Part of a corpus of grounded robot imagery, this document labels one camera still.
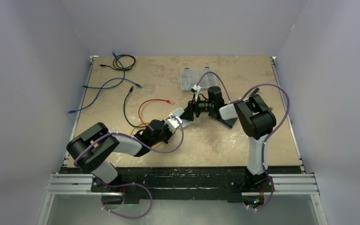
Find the black rectangular box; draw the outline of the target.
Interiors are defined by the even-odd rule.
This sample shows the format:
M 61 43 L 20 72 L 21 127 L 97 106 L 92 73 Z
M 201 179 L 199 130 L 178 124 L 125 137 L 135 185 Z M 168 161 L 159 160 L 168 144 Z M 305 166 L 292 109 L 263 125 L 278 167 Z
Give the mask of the black rectangular box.
M 216 112 L 209 112 L 208 115 L 215 119 L 216 121 L 222 123 L 223 125 L 227 126 L 228 128 L 232 129 L 238 118 L 228 119 L 224 120 L 221 118 L 219 113 Z

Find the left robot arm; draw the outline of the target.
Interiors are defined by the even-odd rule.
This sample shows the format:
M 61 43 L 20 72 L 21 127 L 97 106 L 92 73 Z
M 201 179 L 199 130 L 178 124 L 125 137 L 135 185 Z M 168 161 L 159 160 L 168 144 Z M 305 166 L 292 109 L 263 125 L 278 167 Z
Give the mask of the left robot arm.
M 121 179 L 115 167 L 107 161 L 108 156 L 114 152 L 141 157 L 150 151 L 158 152 L 154 146 L 168 143 L 177 129 L 183 129 L 183 122 L 178 116 L 152 120 L 135 135 L 111 132 L 104 123 L 98 122 L 72 139 L 66 150 L 74 159 L 74 166 L 83 173 L 98 177 L 108 191 L 114 192 L 120 188 Z

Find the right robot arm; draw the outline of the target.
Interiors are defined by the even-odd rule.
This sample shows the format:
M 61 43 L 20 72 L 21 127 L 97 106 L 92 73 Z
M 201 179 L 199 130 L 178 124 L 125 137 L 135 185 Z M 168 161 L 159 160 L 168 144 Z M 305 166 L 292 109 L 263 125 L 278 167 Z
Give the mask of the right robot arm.
M 221 88 L 211 86 L 207 89 L 208 96 L 199 92 L 199 86 L 192 88 L 193 99 L 180 116 L 183 121 L 193 121 L 201 113 L 223 123 L 229 128 L 238 120 L 244 133 L 248 136 L 248 163 L 245 169 L 244 186 L 255 191 L 267 180 L 265 160 L 266 138 L 273 131 L 277 120 L 271 109 L 259 95 L 249 97 L 246 101 L 226 104 Z

